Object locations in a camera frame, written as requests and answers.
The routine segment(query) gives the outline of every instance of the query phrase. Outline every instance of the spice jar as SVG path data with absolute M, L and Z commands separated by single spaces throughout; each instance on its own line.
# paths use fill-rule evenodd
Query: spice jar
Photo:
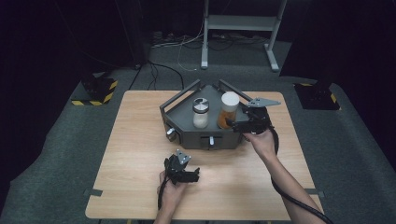
M 233 91 L 227 91 L 221 96 L 221 110 L 218 117 L 218 125 L 222 129 L 229 129 L 226 119 L 235 121 L 236 109 L 239 104 L 239 96 Z
M 195 128 L 203 129 L 209 123 L 209 102 L 205 98 L 197 98 L 192 103 L 194 111 L 193 124 Z

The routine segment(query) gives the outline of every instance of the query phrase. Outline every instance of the jar lid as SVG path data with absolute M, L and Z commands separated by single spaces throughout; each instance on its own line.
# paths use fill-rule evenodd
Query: jar lid
M 227 91 L 221 96 L 221 108 L 227 112 L 234 112 L 238 108 L 239 95 L 233 91 Z
M 204 114 L 209 110 L 209 101 L 205 98 L 197 98 L 192 104 L 192 109 L 195 113 Z

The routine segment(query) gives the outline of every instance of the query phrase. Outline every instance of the metal shelf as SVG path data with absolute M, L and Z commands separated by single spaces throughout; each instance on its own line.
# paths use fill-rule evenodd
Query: metal shelf
M 205 27 L 204 44 L 202 45 L 201 68 L 208 67 L 208 30 L 247 30 L 247 31 L 271 31 L 271 38 L 268 44 L 264 45 L 264 50 L 268 56 L 271 68 L 274 72 L 279 71 L 275 55 L 272 51 L 276 40 L 276 34 L 282 21 L 283 11 L 287 0 L 281 0 L 279 11 L 276 17 L 250 17 L 250 16 L 229 16 L 229 15 L 209 15 L 209 0 L 205 0 Z

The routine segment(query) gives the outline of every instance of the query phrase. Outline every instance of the table top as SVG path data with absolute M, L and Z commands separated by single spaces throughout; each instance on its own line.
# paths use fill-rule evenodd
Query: table top
M 86 216 L 154 219 L 163 161 L 179 148 L 191 156 L 186 171 L 200 167 L 200 179 L 186 189 L 174 219 L 290 220 L 281 197 L 252 145 L 236 149 L 184 149 L 165 136 L 160 105 L 178 91 L 127 91 L 109 137 Z M 278 157 L 305 189 L 314 189 L 289 110 L 279 92 L 245 91 L 281 102 L 267 107 L 279 134 Z M 311 195 L 321 209 L 318 195 Z

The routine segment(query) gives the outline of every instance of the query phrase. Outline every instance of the gray carpet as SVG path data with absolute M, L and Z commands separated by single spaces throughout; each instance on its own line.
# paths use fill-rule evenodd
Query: gray carpet
M 212 47 L 224 46 L 212 43 Z M 289 47 L 290 43 L 276 42 L 274 52 L 280 65 Z M 324 192 L 321 203 L 334 223 L 396 223 L 396 174 L 340 87 L 332 85 L 331 90 L 342 110 L 303 110 L 292 83 L 312 81 L 273 73 L 262 44 L 210 50 L 207 70 L 199 68 L 201 51 L 187 48 L 179 55 L 181 68 L 179 50 L 153 49 L 149 57 L 179 71 L 186 86 L 197 78 L 207 84 L 222 78 L 241 91 L 283 93 L 311 175 L 317 189 Z M 158 70 L 156 90 L 181 89 L 176 73 Z M 152 71 L 145 65 L 132 90 L 146 90 Z M 0 223 L 126 223 L 85 217 L 89 198 L 84 192 L 93 186 L 122 95 L 135 75 L 129 68 L 111 74 L 119 85 L 108 105 L 64 102 L 40 157 L 11 182 Z

